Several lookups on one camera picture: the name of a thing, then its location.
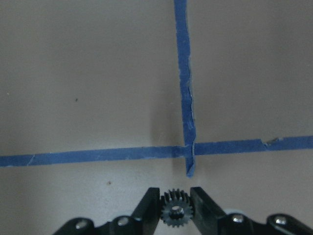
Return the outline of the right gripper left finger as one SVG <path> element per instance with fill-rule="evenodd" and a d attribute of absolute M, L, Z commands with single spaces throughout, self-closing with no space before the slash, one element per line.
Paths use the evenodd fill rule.
<path fill-rule="evenodd" d="M 95 227 L 91 219 L 78 217 L 67 221 L 55 235 L 152 235 L 160 217 L 160 190 L 148 188 L 131 215 L 120 215 Z"/>

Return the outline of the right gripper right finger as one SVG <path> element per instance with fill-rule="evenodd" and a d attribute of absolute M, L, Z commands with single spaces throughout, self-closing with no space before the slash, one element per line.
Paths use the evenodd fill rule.
<path fill-rule="evenodd" d="M 283 213 L 272 214 L 258 223 L 242 213 L 227 214 L 201 188 L 190 188 L 193 222 L 202 235 L 311 235 L 313 229 Z"/>

